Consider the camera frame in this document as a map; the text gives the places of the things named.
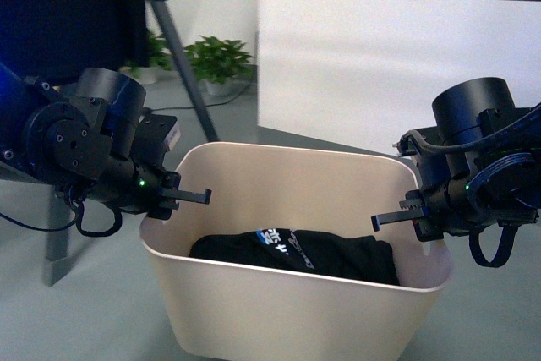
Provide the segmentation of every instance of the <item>folded black shirt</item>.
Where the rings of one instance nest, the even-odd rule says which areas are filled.
[[[272,228],[210,235],[194,243],[192,258],[399,285],[392,247],[373,236]]]

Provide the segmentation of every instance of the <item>black backdrop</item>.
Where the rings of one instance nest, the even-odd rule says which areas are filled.
[[[145,0],[0,0],[0,63],[72,82],[88,67],[148,64]]]

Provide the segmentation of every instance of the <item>green plant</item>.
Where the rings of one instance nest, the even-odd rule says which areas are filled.
[[[171,53],[167,48],[167,41],[162,34],[155,34],[152,30],[146,31],[148,38],[149,65],[151,67],[160,67],[166,71],[172,70]],[[140,66],[133,61],[127,61],[126,67],[129,68],[131,74],[139,77]]]
[[[185,47],[197,80],[224,84],[227,78],[250,73],[247,63],[252,56],[243,51],[245,42],[201,37],[203,40]]]

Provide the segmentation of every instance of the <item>tripod leg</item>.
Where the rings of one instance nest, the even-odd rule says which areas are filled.
[[[54,188],[49,192],[48,224],[67,224],[71,211],[55,196]],[[49,232],[46,240],[46,254],[43,266],[43,283],[51,287],[64,278],[71,269],[71,260],[68,257],[69,230]]]
[[[186,91],[188,92],[189,98],[192,101],[197,118],[201,123],[203,131],[205,131],[206,138],[209,142],[218,141],[218,135],[216,134],[212,120],[210,120],[209,112],[205,106],[203,97],[199,92],[194,71],[192,70],[188,57],[184,52],[184,47],[180,41],[180,36],[178,35],[175,24],[173,23],[171,15],[169,14],[169,9],[167,8],[165,0],[149,0],[149,2],[154,15],[156,16],[156,20],[160,25],[161,32],[166,38],[167,45],[169,46],[169,50],[172,54],[173,62],[184,82],[184,86],[186,87]]]

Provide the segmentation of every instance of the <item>plastic basket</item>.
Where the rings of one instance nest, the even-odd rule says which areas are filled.
[[[167,222],[145,218],[150,252],[180,346],[246,361],[396,360],[452,272],[443,241],[429,249],[411,222],[374,234],[370,217],[400,210],[413,173],[390,158],[266,145],[212,143],[178,167],[182,202]],[[187,257],[207,234],[262,228],[374,234],[393,247],[400,287]]]

